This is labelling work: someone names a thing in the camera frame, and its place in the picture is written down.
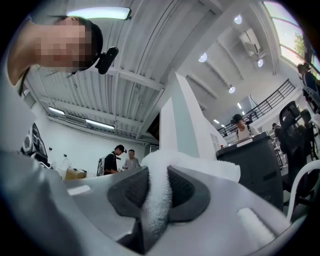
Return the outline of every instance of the white panel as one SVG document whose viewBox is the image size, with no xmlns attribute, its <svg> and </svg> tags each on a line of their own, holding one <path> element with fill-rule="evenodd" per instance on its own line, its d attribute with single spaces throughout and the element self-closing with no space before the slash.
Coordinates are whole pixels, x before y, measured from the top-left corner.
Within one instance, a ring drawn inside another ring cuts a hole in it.
<svg viewBox="0 0 320 256">
<path fill-rule="evenodd" d="M 160 112 L 160 149 L 178 151 L 175 114 L 172 98 L 163 106 Z"/>
</svg>

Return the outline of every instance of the black office chair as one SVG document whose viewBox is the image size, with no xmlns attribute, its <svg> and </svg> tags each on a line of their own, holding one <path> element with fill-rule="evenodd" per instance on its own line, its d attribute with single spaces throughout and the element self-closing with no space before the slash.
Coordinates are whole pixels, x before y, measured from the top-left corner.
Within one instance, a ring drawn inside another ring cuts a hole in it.
<svg viewBox="0 0 320 256">
<path fill-rule="evenodd" d="M 303 119 L 304 126 L 299 125 L 298 120 Z M 314 141 L 313 128 L 309 124 L 311 116 L 308 110 L 302 112 L 294 101 L 287 104 L 280 112 L 279 120 L 281 130 L 279 141 L 281 150 L 287 155 L 288 174 L 282 176 L 283 190 L 291 192 L 293 182 L 300 169 L 307 164 L 307 156 L 312 152 L 311 142 Z M 296 193 L 296 204 L 310 206 L 314 196 L 313 188 L 317 183 L 319 171 L 305 174 L 299 182 Z"/>
</svg>

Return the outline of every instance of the black cap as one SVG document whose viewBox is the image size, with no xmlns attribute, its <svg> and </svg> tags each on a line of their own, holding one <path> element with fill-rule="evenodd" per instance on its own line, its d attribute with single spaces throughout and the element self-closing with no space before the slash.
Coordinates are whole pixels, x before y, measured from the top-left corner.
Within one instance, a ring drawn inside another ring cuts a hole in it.
<svg viewBox="0 0 320 256">
<path fill-rule="evenodd" d="M 125 147 L 123 145 L 116 146 L 114 150 L 116 150 L 116 149 L 120 149 L 122 152 L 125 151 Z"/>
<path fill-rule="evenodd" d="M 240 120 L 242 120 L 242 115 L 240 114 L 235 114 L 233 117 L 232 117 L 232 120 L 230 121 L 230 123 L 232 125 L 238 123 Z"/>
</svg>

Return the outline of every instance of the black railing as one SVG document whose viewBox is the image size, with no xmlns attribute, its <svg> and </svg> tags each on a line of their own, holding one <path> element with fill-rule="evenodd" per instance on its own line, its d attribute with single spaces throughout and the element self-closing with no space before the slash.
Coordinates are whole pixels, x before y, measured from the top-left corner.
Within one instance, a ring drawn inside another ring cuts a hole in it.
<svg viewBox="0 0 320 256">
<path fill-rule="evenodd" d="M 293 90 L 295 86 L 287 79 L 274 93 L 272 93 L 268 98 L 262 101 L 259 105 L 251 109 L 243 116 L 243 121 L 246 124 L 251 124 L 255 120 L 259 119 L 269 111 L 271 111 L 275 106 L 283 101 Z M 234 133 L 237 127 L 234 124 L 229 123 L 224 128 L 218 130 L 218 132 L 223 136 L 228 136 Z"/>
</svg>

